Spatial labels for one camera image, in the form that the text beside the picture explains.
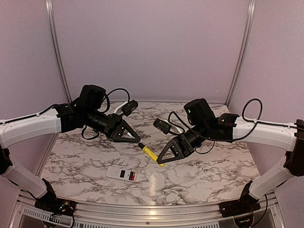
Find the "white red remote control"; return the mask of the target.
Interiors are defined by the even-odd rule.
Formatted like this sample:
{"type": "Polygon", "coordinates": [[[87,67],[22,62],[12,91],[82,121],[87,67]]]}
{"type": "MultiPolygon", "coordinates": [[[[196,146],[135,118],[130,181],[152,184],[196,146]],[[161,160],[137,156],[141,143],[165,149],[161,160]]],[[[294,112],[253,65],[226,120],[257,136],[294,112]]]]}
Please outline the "white red remote control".
{"type": "Polygon", "coordinates": [[[137,178],[137,172],[127,169],[109,167],[106,171],[106,177],[114,180],[135,182],[137,178]]]}

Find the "white battery cover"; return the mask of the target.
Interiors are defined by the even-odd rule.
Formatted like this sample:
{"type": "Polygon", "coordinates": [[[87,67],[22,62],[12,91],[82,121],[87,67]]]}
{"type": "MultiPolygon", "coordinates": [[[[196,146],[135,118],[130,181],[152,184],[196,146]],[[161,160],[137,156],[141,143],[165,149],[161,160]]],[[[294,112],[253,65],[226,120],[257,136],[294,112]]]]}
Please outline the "white battery cover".
{"type": "Polygon", "coordinates": [[[151,175],[153,175],[156,171],[157,171],[156,168],[154,168],[154,167],[149,167],[149,168],[147,168],[144,172],[145,172],[148,176],[151,176],[151,175]]]}

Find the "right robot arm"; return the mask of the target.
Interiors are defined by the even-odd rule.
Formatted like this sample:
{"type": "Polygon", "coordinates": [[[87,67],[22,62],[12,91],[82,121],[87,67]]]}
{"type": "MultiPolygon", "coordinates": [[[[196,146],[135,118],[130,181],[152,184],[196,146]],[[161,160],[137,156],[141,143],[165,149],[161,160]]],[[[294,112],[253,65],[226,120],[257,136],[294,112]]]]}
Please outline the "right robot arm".
{"type": "Polygon", "coordinates": [[[285,156],[261,177],[247,183],[237,200],[219,205],[222,217],[231,217],[260,209],[259,200],[293,177],[304,174],[304,122],[263,122],[246,119],[244,115],[224,113],[216,117],[204,98],[195,99],[184,106],[187,131],[173,137],[157,158],[158,164],[187,158],[205,140],[233,143],[242,141],[277,147],[285,156]]]}

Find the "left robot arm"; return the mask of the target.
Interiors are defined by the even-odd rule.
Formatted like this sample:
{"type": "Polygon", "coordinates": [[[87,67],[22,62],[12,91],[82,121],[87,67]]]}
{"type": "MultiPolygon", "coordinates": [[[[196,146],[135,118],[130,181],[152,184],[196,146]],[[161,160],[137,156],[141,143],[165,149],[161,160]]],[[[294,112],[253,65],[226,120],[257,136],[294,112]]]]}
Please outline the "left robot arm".
{"type": "Polygon", "coordinates": [[[53,215],[73,216],[76,203],[58,198],[51,184],[13,161],[9,147],[19,142],[53,133],[66,133],[77,128],[93,129],[115,143],[138,143],[139,135],[123,119],[137,107],[138,102],[128,99],[114,113],[100,112],[110,99],[106,90],[96,85],[83,86],[80,96],[69,104],[53,104],[46,110],[16,119],[0,122],[0,174],[26,190],[34,199],[35,207],[53,215]]]}

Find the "yellow handled screwdriver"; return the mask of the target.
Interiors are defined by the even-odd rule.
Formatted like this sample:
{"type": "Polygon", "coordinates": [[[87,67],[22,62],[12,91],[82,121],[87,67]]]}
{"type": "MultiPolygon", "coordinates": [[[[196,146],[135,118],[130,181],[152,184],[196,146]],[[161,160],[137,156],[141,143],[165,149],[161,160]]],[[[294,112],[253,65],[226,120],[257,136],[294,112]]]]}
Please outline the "yellow handled screwdriver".
{"type": "Polygon", "coordinates": [[[147,154],[155,163],[157,163],[160,167],[164,167],[165,166],[165,164],[164,163],[162,163],[162,164],[159,164],[158,162],[157,162],[157,159],[158,159],[158,156],[155,154],[155,153],[153,153],[146,145],[144,145],[143,143],[138,143],[138,146],[141,148],[141,150],[145,153],[145,154],[147,154]]]}

